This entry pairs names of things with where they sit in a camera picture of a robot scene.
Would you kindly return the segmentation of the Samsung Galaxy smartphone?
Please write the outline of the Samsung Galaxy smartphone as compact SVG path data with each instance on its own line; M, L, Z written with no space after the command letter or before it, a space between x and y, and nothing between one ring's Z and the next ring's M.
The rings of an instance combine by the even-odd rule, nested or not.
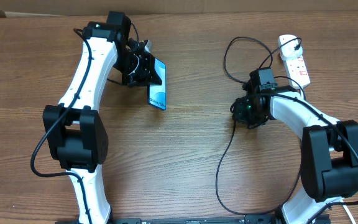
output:
M151 84L148 87L148 104L154 106L162 111L167 109L166 101L166 91L167 91L167 82L166 82L166 65L161 62L159 59L155 59L154 70L158 77L161 79L162 84L156 85Z

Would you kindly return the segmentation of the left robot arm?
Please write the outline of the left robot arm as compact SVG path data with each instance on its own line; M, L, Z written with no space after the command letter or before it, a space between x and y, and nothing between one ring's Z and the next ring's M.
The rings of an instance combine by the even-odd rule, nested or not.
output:
M147 102L167 108L166 65L155 58L150 40L129 36L135 25L123 12L111 11L106 22L91 21L75 33L83 40L81 58L58 105L47 105L42 119L51 157L71 179L79 206L76 223L112 223L102 164L109 149L108 134L99 115L104 87L112 69L121 85L147 87Z

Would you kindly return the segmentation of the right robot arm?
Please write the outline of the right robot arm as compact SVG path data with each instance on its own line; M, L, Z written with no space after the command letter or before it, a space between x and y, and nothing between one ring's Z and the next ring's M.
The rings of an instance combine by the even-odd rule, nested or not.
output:
M299 191L275 211L245 215L246 223L329 223L325 210L358 205L358 123L324 114L299 90L279 86L269 68L252 71L243 89L246 95L230 108L233 120L248 129L282 121L301 150Z

